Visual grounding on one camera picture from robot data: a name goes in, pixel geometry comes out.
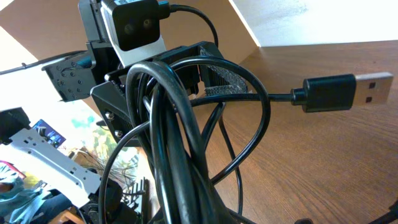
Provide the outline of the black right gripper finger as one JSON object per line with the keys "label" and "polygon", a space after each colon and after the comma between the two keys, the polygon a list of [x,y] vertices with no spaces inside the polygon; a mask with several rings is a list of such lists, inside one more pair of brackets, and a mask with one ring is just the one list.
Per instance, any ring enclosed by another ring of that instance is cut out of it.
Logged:
{"label": "black right gripper finger", "polygon": [[387,224],[397,220],[397,201],[395,201],[390,207],[389,211],[381,217],[371,221],[369,224]]}

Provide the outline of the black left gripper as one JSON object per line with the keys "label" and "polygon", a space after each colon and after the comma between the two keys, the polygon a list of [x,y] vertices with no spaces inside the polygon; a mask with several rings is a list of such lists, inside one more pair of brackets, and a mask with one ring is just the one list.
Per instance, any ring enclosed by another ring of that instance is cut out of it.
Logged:
{"label": "black left gripper", "polygon": [[[126,104],[125,83],[128,67],[93,65],[85,52],[46,65],[46,72],[62,101],[69,102],[92,97],[115,141],[131,130]],[[205,84],[207,95],[247,93],[246,81],[237,74],[214,65],[191,65],[176,71],[188,95],[199,92]]]}

